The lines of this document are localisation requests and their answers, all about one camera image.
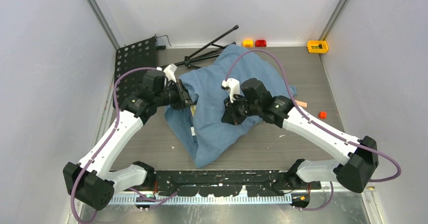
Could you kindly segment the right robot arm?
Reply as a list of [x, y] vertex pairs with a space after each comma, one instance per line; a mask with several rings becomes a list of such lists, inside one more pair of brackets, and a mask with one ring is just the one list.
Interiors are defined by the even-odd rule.
[[286, 173], [286, 184], [301, 189], [311, 182], [338, 182], [347, 190], [362, 193], [379, 165], [373, 152], [376, 141], [348, 135], [316, 119], [283, 95], [272, 96], [264, 84], [250, 78], [243, 83], [229, 78], [222, 82], [228, 92], [221, 121], [240, 125], [248, 117], [258, 116], [264, 122], [296, 133], [323, 149], [331, 160], [298, 159]]

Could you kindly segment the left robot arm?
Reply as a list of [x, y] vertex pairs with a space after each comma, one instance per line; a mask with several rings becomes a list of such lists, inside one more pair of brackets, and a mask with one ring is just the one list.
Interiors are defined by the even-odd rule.
[[134, 93], [114, 98], [116, 119], [97, 144], [78, 163], [63, 169], [71, 200], [79, 200], [93, 209], [104, 209], [121, 191], [138, 186], [143, 191], [155, 185], [154, 168], [136, 161], [129, 167], [111, 171], [111, 167], [129, 140], [152, 117], [159, 107], [182, 109], [193, 102], [181, 81], [175, 77], [177, 67], [144, 68], [142, 81]]

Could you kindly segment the white pillow with yellow band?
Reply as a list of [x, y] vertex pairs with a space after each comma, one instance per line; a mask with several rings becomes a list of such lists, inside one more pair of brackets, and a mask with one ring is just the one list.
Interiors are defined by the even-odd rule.
[[190, 107], [190, 131], [193, 137], [196, 136], [195, 128], [194, 128], [194, 116], [196, 113], [196, 105], [192, 105]]

